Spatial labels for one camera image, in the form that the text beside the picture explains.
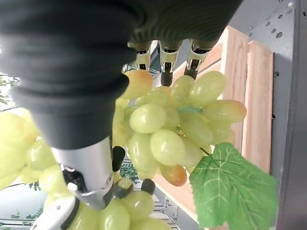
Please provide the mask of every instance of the wooden board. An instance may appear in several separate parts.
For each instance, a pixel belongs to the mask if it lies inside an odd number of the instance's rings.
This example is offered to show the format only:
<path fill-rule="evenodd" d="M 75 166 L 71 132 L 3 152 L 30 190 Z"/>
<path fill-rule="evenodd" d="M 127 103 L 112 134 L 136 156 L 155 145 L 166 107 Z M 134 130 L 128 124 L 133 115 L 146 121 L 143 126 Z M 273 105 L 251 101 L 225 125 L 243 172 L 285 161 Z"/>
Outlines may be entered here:
<path fill-rule="evenodd" d="M 252 41 L 248 51 L 248 75 L 242 155 L 270 173 L 272 133 L 273 53 Z"/>
<path fill-rule="evenodd" d="M 224 31 L 221 72 L 227 77 L 227 87 L 223 99 L 245 102 L 245 85 L 247 75 L 248 37 L 228 26 Z M 241 152 L 243 123 L 232 125 L 235 133 L 234 146 Z"/>

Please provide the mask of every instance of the green leaf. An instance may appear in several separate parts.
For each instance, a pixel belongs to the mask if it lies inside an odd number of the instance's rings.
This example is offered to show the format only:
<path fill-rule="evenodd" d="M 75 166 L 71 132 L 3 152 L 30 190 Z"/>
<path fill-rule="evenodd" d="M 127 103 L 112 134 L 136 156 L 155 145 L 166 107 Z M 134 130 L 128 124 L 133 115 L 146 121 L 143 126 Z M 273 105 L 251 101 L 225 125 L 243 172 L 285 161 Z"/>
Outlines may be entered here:
<path fill-rule="evenodd" d="M 245 160 L 230 143 L 215 147 L 190 176 L 201 228 L 228 222 L 231 230 L 266 230 L 276 209 L 274 178 Z"/>

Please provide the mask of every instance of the gray metal panel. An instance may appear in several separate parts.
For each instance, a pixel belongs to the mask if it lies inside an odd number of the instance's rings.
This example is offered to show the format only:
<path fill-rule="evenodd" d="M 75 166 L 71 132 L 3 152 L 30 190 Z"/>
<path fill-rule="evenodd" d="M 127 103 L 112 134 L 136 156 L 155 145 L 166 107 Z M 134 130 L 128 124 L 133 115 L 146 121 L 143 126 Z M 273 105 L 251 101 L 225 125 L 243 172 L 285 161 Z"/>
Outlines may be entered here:
<path fill-rule="evenodd" d="M 294 59 L 288 137 L 278 230 L 307 229 L 307 1 L 295 9 Z"/>

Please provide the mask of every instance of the green grape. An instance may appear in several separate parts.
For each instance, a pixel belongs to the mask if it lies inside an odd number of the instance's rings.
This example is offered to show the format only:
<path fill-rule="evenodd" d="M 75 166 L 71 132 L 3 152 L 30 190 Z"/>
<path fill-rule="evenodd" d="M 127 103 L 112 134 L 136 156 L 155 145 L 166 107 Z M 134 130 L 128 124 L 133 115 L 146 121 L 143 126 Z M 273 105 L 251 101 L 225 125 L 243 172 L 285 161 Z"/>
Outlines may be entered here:
<path fill-rule="evenodd" d="M 23 167 L 19 174 L 19 180 L 24 184 L 32 184 L 39 180 L 42 171 L 32 170 L 29 166 Z"/>
<path fill-rule="evenodd" d="M 135 101 L 136 106 L 141 106 L 143 104 L 158 104 L 160 106 L 169 105 L 168 96 L 161 91 L 150 91 L 148 94 L 139 97 Z"/>
<path fill-rule="evenodd" d="M 53 165 L 43 171 L 42 176 L 39 178 L 39 186 L 48 194 L 68 191 L 62 171 L 58 165 Z"/>
<path fill-rule="evenodd" d="M 113 115 L 113 125 L 116 123 L 123 122 L 125 118 L 124 109 L 120 106 L 115 106 L 115 111 Z"/>
<path fill-rule="evenodd" d="M 195 107 L 204 107 L 214 101 L 225 87 L 225 75 L 217 71 L 207 72 L 195 81 L 189 93 L 189 100 Z"/>
<path fill-rule="evenodd" d="M 19 150 L 29 147 L 37 138 L 37 129 L 33 124 L 12 113 L 0 114 L 0 140 L 14 145 Z"/>
<path fill-rule="evenodd" d="M 213 145 L 223 142 L 231 134 L 231 128 L 229 123 L 210 122 L 209 125 L 213 132 Z"/>
<path fill-rule="evenodd" d="M 0 139 L 0 178 L 9 176 L 25 166 L 25 150 L 6 144 Z"/>
<path fill-rule="evenodd" d="M 131 221 L 145 219 L 154 210 L 153 197 L 145 191 L 131 192 L 128 196 L 121 199 L 121 202 L 128 211 Z"/>
<path fill-rule="evenodd" d="M 44 211 L 46 211 L 56 200 L 71 198 L 72 196 L 73 194 L 71 192 L 49 194 L 44 203 Z"/>
<path fill-rule="evenodd" d="M 178 78 L 172 86 L 171 95 L 175 107 L 187 106 L 189 104 L 189 91 L 194 85 L 194 79 L 188 75 Z"/>
<path fill-rule="evenodd" d="M 121 179 L 119 172 L 113 172 L 113 183 L 116 183 Z"/>
<path fill-rule="evenodd" d="M 168 224 L 161 219 L 146 218 L 134 222 L 129 230 L 171 230 Z"/>
<path fill-rule="evenodd" d="M 141 179 L 141 180 L 145 180 L 145 179 L 153 179 L 154 175 L 155 175 L 156 171 L 146 171 L 146 172 L 142 172 L 140 170 L 138 170 L 138 177 Z"/>
<path fill-rule="evenodd" d="M 166 166 L 160 164 L 162 176 L 174 186 L 182 186 L 187 181 L 186 170 L 181 165 Z"/>
<path fill-rule="evenodd" d="M 166 111 L 166 123 L 163 128 L 176 130 L 176 127 L 179 125 L 180 118 L 179 113 L 173 107 L 168 107 L 165 109 Z"/>
<path fill-rule="evenodd" d="M 129 142 L 129 155 L 133 166 L 143 173 L 152 174 L 158 168 L 150 149 L 149 134 L 135 133 Z"/>
<path fill-rule="evenodd" d="M 157 104 L 145 104 L 137 108 L 130 117 L 130 127 L 138 133 L 153 133 L 166 122 L 166 112 Z"/>
<path fill-rule="evenodd" d="M 208 124 L 197 113 L 180 113 L 180 127 L 186 137 L 198 147 L 212 143 L 213 133 Z"/>
<path fill-rule="evenodd" d="M 146 70 L 130 70 L 125 75 L 129 78 L 129 85 L 121 98 L 135 99 L 141 97 L 153 87 L 153 78 Z"/>
<path fill-rule="evenodd" d="M 0 178 L 0 190 L 9 186 L 17 177 L 19 171 Z"/>
<path fill-rule="evenodd" d="M 186 154 L 181 138 L 167 129 L 160 129 L 152 135 L 150 148 L 155 159 L 165 165 L 176 165 Z"/>
<path fill-rule="evenodd" d="M 77 215 L 67 230 L 99 229 L 99 212 L 80 203 Z"/>
<path fill-rule="evenodd" d="M 129 227 L 130 216 L 123 203 L 118 199 L 111 200 L 110 204 L 101 211 L 100 230 L 128 230 Z"/>
<path fill-rule="evenodd" d="M 188 138 L 181 137 L 181 139 L 186 147 L 186 154 L 184 159 L 178 161 L 178 164 L 185 167 L 196 166 L 203 157 L 201 149 Z"/>
<path fill-rule="evenodd" d="M 213 121 L 242 122 L 246 116 L 245 106 L 234 100 L 216 100 L 204 108 L 203 114 Z"/>
<path fill-rule="evenodd" d="M 173 99 L 172 99 L 172 88 L 171 87 L 159 86 L 159 87 L 153 88 L 152 91 L 160 91 L 160 92 L 165 93 L 168 97 L 169 102 L 172 103 Z"/>
<path fill-rule="evenodd" d="M 37 140 L 25 154 L 25 160 L 34 170 L 44 170 L 56 163 L 50 147 L 44 140 Z"/>
<path fill-rule="evenodd" d="M 124 147 L 130 138 L 130 127 L 126 122 L 113 123 L 112 145 Z"/>
<path fill-rule="evenodd" d="M 129 101 L 130 101 L 129 99 L 124 99 L 119 97 L 115 100 L 115 106 L 125 109 L 128 107 Z"/>
<path fill-rule="evenodd" d="M 211 145 L 203 146 L 202 147 L 207 153 L 212 154 L 212 148 Z M 202 151 L 202 155 L 207 157 L 208 155 Z"/>
<path fill-rule="evenodd" d="M 138 107 L 137 106 L 130 106 L 125 108 L 124 112 L 125 112 L 125 117 L 126 118 L 130 118 L 131 114 L 134 112 L 134 110 L 136 110 Z"/>
<path fill-rule="evenodd" d="M 192 166 L 192 167 L 187 167 L 186 170 L 188 171 L 188 173 L 192 173 L 193 170 L 195 169 L 196 166 Z"/>

